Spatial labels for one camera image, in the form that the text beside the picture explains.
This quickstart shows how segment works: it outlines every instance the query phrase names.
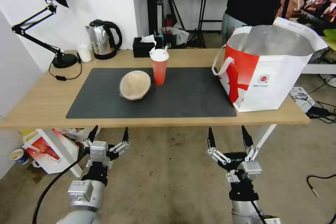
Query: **electric kettle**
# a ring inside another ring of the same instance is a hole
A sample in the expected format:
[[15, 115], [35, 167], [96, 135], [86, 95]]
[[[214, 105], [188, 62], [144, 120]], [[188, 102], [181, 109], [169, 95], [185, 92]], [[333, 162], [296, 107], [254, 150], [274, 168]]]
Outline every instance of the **electric kettle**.
[[[90, 42], [94, 57], [98, 60], [107, 60], [117, 54], [117, 50], [123, 42], [119, 27], [109, 21], [96, 19], [89, 26], [85, 26], [90, 37]], [[110, 29], [115, 29], [119, 42], [115, 44], [114, 37]]]

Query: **black desk lamp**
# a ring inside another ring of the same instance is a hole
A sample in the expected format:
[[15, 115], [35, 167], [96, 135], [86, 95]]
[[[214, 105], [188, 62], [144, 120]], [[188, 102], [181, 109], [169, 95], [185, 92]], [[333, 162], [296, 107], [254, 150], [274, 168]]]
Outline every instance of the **black desk lamp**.
[[[55, 53], [56, 57], [53, 59], [52, 63], [54, 65], [54, 67], [56, 68], [67, 68], [70, 67], [74, 64], [77, 63], [77, 57], [73, 54], [64, 54], [63, 52], [61, 52], [61, 49], [52, 45], [49, 45], [47, 43], [44, 43], [30, 35], [28, 35], [26, 33], [26, 31], [30, 28], [32, 28], [33, 26], [37, 25], [38, 23], [42, 22], [43, 20], [47, 19], [48, 17], [56, 14], [56, 8], [57, 6], [55, 4], [53, 4], [53, 0], [45, 0], [47, 4], [49, 4], [46, 8], [44, 8], [43, 10], [41, 10], [40, 12], [36, 13], [35, 15], [31, 16], [30, 18], [26, 19], [25, 21], [21, 22], [20, 24], [14, 25], [12, 27], [12, 31], [15, 32], [16, 34], [19, 34], [27, 39], [29, 39], [30, 41], [33, 41], [34, 43], [44, 47], [45, 49], [48, 49], [49, 51], [52, 51], [53, 53]], [[58, 2], [59, 4], [69, 8], [68, 4], [67, 4], [67, 0], [55, 0], [56, 2]], [[28, 22], [29, 20], [37, 17], [38, 15], [40, 15], [41, 13], [45, 12], [45, 11], [50, 11], [51, 13], [43, 18], [41, 18], [40, 20], [37, 21], [33, 21], [33, 22]]]

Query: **lamp base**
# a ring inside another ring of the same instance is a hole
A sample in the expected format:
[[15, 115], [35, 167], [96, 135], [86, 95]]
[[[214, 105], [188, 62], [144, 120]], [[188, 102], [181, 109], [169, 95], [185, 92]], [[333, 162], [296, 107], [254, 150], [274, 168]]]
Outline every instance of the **lamp base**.
[[52, 61], [52, 64], [56, 68], [67, 68], [67, 67], [71, 67], [72, 65], [75, 65], [77, 61], [78, 59], [75, 55], [64, 54], [64, 55], [57, 56], [56, 58], [54, 58], [54, 60]]

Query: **red and white bag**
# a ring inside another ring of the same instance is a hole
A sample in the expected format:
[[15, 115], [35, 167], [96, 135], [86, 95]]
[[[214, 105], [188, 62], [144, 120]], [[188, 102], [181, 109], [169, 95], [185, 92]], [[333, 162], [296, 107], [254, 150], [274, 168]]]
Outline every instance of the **red and white bag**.
[[212, 72], [238, 112], [275, 110], [312, 54], [327, 47], [310, 28], [277, 17], [272, 26], [237, 28], [227, 42], [219, 72], [215, 66], [221, 50]]

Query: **tan bowl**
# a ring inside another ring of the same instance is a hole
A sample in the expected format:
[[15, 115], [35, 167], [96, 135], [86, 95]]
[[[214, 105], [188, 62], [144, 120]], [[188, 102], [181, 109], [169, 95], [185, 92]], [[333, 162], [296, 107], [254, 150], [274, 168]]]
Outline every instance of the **tan bowl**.
[[128, 100], [141, 99], [150, 89], [150, 79], [146, 72], [139, 70], [125, 74], [119, 85], [120, 95]]

